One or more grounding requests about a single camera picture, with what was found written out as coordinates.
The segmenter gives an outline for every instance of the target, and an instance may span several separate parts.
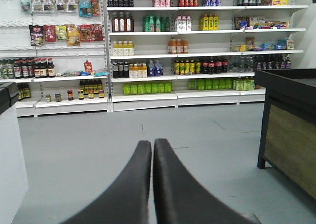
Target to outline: bottle label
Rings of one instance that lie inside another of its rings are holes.
[[[131,25],[131,22],[130,22],[130,19],[127,19],[126,20],[126,27],[127,27],[127,31],[131,31],[132,30],[132,25]]]

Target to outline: condiment jar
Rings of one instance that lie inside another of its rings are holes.
[[[55,101],[56,102],[61,102],[61,94],[60,93],[56,93],[55,94]]]

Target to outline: yellow bottle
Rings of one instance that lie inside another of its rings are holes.
[[[214,26],[213,30],[218,30],[219,29],[219,18],[217,15],[214,15]]]
[[[203,17],[203,30],[208,30],[208,16],[207,14]]]
[[[214,30],[214,17],[209,15],[208,17],[208,30]]]

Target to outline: orange bottle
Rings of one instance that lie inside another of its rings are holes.
[[[183,40],[183,53],[189,53],[189,43],[188,43],[188,40]]]

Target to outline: product box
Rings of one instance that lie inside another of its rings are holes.
[[[260,25],[260,26],[265,26],[266,21],[264,16],[250,16],[249,17],[249,26],[255,26],[255,25]]]
[[[272,0],[272,5],[288,5],[288,0]]]

